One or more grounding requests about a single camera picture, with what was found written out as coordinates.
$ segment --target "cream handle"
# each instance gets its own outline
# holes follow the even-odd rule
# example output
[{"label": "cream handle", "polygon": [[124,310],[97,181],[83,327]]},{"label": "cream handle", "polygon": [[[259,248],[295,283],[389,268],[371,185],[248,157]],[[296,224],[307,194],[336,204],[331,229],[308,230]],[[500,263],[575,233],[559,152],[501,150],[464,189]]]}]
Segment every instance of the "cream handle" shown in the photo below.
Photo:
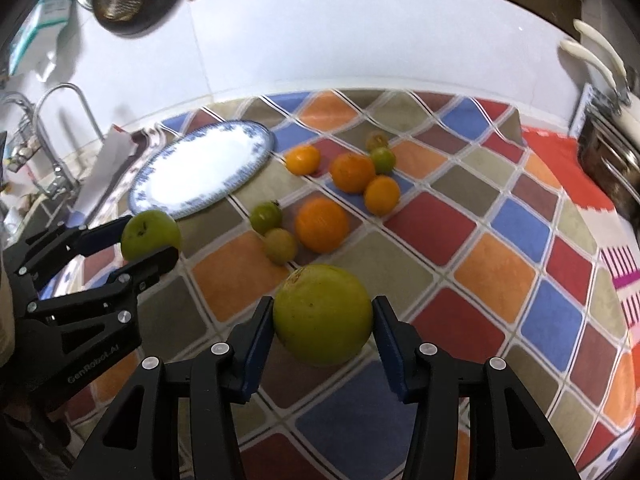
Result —
[{"label": "cream handle", "polygon": [[618,55],[616,50],[613,48],[612,44],[607,41],[602,34],[600,34],[595,28],[591,27],[591,25],[582,22],[581,20],[574,20],[575,30],[585,35],[594,43],[601,46],[604,50],[607,51],[607,54],[611,56],[613,63],[616,65],[616,69],[618,73],[625,79],[626,81],[626,68],[625,62],[622,61],[622,58]]},{"label": "cream handle", "polygon": [[591,50],[589,50],[585,46],[582,46],[580,43],[576,43],[573,40],[562,40],[560,42],[560,48],[565,52],[568,52],[572,56],[577,57],[577,59],[581,59],[586,63],[592,64],[604,76],[607,84],[613,90],[616,90],[616,80],[613,79],[613,73],[604,65],[603,62],[601,62],[596,57],[596,55]]}]

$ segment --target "screw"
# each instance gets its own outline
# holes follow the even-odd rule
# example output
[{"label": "screw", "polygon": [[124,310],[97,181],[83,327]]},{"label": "screw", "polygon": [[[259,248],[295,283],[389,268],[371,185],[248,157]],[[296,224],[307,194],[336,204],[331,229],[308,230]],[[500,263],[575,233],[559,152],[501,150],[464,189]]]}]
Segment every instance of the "screw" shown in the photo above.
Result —
[{"label": "screw", "polygon": [[422,343],[420,345],[420,353],[424,355],[436,355],[438,353],[438,347],[433,343]]},{"label": "screw", "polygon": [[504,359],[492,357],[489,359],[489,366],[494,370],[504,370],[507,367],[507,363],[504,362]]},{"label": "screw", "polygon": [[128,310],[121,310],[118,313],[118,321],[121,323],[128,323],[131,321],[131,313]]},{"label": "screw", "polygon": [[145,370],[153,370],[159,364],[160,364],[160,359],[153,356],[147,357],[144,361],[142,361],[142,367]]},{"label": "screw", "polygon": [[229,345],[226,343],[216,343],[211,347],[211,353],[215,355],[224,355],[229,352]]}]

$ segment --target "blue tile square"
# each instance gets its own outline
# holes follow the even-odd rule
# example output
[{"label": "blue tile square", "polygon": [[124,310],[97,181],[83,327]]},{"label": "blue tile square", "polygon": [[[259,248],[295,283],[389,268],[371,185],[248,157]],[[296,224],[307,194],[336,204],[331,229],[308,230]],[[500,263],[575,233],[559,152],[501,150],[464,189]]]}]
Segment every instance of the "blue tile square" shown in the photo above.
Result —
[{"label": "blue tile square", "polygon": [[406,460],[415,411],[398,402],[376,361],[302,415],[296,427],[350,480],[380,480]]},{"label": "blue tile square", "polygon": [[535,263],[542,261],[549,240],[549,226],[523,206],[508,199],[491,222],[491,227],[516,245]]},{"label": "blue tile square", "polygon": [[300,108],[300,105],[309,94],[310,92],[296,92],[291,94],[269,95],[267,98],[273,103],[276,103],[283,110],[293,114],[298,108]]},{"label": "blue tile square", "polygon": [[318,136],[318,134],[307,130],[297,123],[291,123],[288,126],[284,126],[284,128],[274,130],[273,135],[276,139],[273,151],[277,153],[286,152]]},{"label": "blue tile square", "polygon": [[520,331],[560,372],[569,364],[582,314],[547,280],[540,283]]},{"label": "blue tile square", "polygon": [[[400,187],[401,196],[404,195],[407,191],[409,191],[414,186],[414,184],[409,182],[407,179],[402,178],[400,175],[398,175],[395,172],[389,176],[398,183],[398,186]],[[371,216],[371,213],[367,211],[367,208],[364,205],[364,195],[361,195],[361,194],[353,195],[353,194],[348,194],[343,191],[340,191],[337,187],[335,187],[333,180],[329,180],[326,183],[326,186],[336,195],[343,198],[345,201],[349,202],[354,207],[358,208],[365,215]]]},{"label": "blue tile square", "polygon": [[174,132],[180,134],[184,126],[184,121],[188,115],[189,114],[187,113],[187,114],[171,117],[169,119],[165,119],[164,121],[162,121],[161,124],[165,128],[169,128],[170,130],[173,130]]},{"label": "blue tile square", "polygon": [[440,120],[451,130],[469,140],[479,139],[489,127],[489,121],[469,98],[464,98]]}]

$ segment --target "orange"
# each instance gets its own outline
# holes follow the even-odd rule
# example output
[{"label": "orange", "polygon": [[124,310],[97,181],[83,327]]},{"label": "orange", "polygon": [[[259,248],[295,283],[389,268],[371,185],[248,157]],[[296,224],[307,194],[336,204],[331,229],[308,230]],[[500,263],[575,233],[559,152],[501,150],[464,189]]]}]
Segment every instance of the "orange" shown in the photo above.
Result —
[{"label": "orange", "polygon": [[285,155],[284,163],[294,175],[312,174],[320,167],[320,151],[315,146],[297,146]]},{"label": "orange", "polygon": [[347,214],[328,198],[305,203],[296,216],[296,234],[306,248],[324,254],[335,251],[349,234]]},{"label": "orange", "polygon": [[400,186],[390,176],[377,176],[364,192],[364,205],[376,215],[388,215],[400,202]]},{"label": "orange", "polygon": [[376,177],[373,161],[365,155],[343,153],[336,157],[330,168],[335,187],[345,193],[362,193]]}]

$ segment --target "green apple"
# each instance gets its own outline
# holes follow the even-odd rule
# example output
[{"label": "green apple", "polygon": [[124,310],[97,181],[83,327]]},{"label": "green apple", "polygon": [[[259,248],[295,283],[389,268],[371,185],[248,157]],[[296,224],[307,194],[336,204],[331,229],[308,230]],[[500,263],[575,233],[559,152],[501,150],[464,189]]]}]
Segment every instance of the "green apple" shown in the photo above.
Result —
[{"label": "green apple", "polygon": [[165,245],[180,250],[182,235],[173,218],[158,209],[149,209],[135,215],[120,237],[120,250],[128,262],[137,260]]}]

